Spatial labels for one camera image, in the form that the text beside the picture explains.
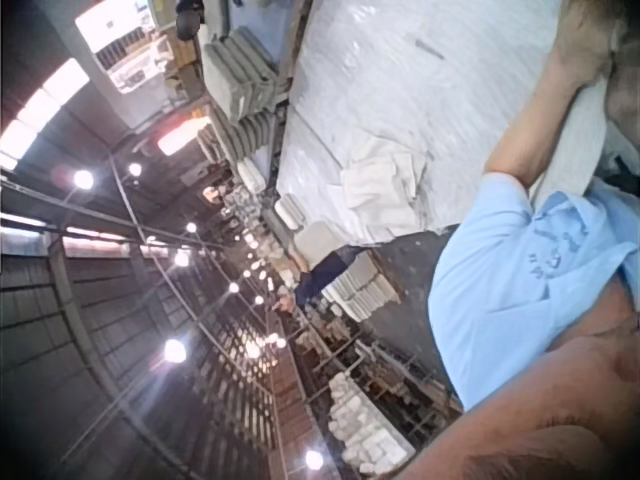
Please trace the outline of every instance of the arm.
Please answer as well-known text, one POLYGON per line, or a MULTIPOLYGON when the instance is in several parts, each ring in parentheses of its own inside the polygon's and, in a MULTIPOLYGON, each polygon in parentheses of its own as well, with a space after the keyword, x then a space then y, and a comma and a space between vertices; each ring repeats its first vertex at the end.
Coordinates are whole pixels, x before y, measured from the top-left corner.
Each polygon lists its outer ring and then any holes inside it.
POLYGON ((533 97, 507 129, 485 165, 485 173, 515 177, 526 189, 547 169, 578 85, 563 74, 551 52, 533 97))
POLYGON ((298 265, 298 268, 300 269, 300 271, 308 272, 310 270, 309 263, 300 254, 300 252, 296 250, 296 247, 294 246, 293 242, 291 243, 291 245, 289 245, 289 255, 291 256, 293 261, 296 262, 296 265, 298 265))
POLYGON ((565 1, 542 77, 489 157, 486 173, 506 173, 528 189, 547 169, 576 93, 609 63, 617 12, 600 10, 606 3, 565 1))

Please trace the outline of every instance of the hand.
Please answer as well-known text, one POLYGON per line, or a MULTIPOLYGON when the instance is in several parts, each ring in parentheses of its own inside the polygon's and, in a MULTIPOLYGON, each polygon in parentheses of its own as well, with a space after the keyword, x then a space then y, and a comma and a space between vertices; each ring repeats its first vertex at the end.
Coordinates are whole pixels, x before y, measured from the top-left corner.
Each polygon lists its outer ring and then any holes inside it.
POLYGON ((576 88, 608 74, 616 20, 623 18, 622 0, 564 0, 552 57, 576 88))

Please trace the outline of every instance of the dark blue shirt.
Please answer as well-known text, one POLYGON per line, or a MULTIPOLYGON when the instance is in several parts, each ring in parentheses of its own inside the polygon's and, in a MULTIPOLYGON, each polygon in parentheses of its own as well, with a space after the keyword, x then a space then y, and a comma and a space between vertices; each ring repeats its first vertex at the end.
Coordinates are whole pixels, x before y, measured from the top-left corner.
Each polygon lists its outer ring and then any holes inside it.
POLYGON ((296 287, 296 305, 302 308, 316 295, 342 275, 349 266, 335 252, 327 255, 310 272, 300 275, 300 284, 296 287))

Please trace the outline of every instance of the gray floor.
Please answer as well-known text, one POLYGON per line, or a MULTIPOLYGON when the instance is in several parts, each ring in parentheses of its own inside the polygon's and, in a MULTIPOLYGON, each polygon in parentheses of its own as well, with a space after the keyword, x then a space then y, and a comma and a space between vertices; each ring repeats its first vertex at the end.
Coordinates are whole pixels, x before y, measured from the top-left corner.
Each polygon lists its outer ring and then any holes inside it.
POLYGON ((400 304, 390 303, 378 309, 367 323, 385 343, 414 355, 438 380, 451 386, 427 318, 427 295, 449 237, 424 232, 376 249, 386 271, 404 288, 405 297, 400 304))

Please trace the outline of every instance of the skin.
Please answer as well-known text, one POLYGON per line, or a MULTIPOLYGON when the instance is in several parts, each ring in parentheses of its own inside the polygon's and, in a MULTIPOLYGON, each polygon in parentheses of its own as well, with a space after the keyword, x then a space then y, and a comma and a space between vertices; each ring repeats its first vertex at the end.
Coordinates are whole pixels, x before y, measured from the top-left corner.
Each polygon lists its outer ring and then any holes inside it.
MULTIPOLYGON (((577 91, 608 68, 613 22, 602 4, 611 6, 595 0, 565 5, 538 87, 486 172, 509 174, 530 188, 547 168, 577 91)), ((493 454, 561 458, 611 478, 627 449, 638 445, 639 372, 631 297, 615 276, 548 353, 465 414, 395 478, 463 480, 471 458, 493 454)), ((638 478, 637 472, 628 478, 638 478)))

